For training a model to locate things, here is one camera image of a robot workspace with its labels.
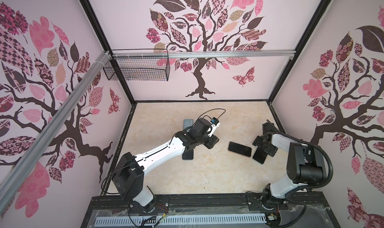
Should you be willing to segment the light green phone case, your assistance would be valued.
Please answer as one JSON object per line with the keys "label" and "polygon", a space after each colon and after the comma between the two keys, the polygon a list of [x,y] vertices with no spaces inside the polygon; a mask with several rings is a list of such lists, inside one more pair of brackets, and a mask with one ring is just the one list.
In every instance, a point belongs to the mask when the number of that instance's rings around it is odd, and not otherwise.
{"label": "light green phone case", "polygon": [[192,125],[194,124],[194,120],[193,119],[184,119],[183,121],[183,129],[188,129],[190,128]]}

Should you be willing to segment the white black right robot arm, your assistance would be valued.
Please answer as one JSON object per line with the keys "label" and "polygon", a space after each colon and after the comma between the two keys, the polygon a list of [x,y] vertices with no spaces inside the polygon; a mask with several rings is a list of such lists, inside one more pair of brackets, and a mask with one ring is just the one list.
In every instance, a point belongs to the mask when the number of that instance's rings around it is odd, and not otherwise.
{"label": "white black right robot arm", "polygon": [[268,184],[262,191],[261,203],[267,209],[279,205],[290,194],[302,189],[317,189],[329,184],[334,168],[328,154],[318,145],[287,135],[267,120],[262,125],[263,135],[253,145],[257,148],[252,159],[261,165],[268,156],[277,151],[288,154],[286,174],[278,181]]}

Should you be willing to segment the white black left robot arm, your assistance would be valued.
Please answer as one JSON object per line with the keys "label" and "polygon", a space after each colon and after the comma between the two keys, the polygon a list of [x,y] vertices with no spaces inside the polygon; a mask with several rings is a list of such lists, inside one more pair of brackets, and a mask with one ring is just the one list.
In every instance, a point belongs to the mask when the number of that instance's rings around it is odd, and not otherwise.
{"label": "white black left robot arm", "polygon": [[210,121],[199,118],[190,128],[176,132],[161,146],[138,155],[130,152],[122,155],[112,174],[112,182],[121,199],[127,203],[137,202],[146,209],[153,207],[156,198],[150,189],[144,187],[144,178],[158,166],[193,151],[197,146],[212,149],[220,140],[214,135],[219,126],[217,118]]}

